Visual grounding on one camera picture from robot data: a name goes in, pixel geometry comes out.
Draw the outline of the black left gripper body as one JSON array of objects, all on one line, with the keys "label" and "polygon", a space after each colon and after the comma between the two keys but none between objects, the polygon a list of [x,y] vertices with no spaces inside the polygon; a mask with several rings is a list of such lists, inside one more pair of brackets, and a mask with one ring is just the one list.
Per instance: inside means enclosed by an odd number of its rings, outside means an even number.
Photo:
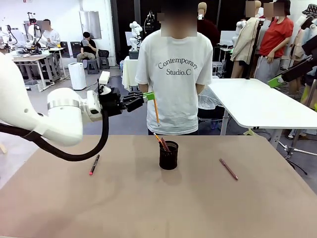
[{"label": "black left gripper body", "polygon": [[118,88],[100,86],[99,102],[103,111],[106,111],[108,117],[122,114],[121,93]]}]

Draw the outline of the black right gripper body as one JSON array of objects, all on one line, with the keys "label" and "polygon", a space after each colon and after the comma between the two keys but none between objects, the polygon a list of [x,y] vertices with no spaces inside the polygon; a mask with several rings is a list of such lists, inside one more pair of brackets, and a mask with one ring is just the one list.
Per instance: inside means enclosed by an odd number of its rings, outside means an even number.
[{"label": "black right gripper body", "polygon": [[313,56],[309,56],[295,65],[295,78],[299,78],[308,72],[312,71],[313,67],[317,65],[317,60]]}]

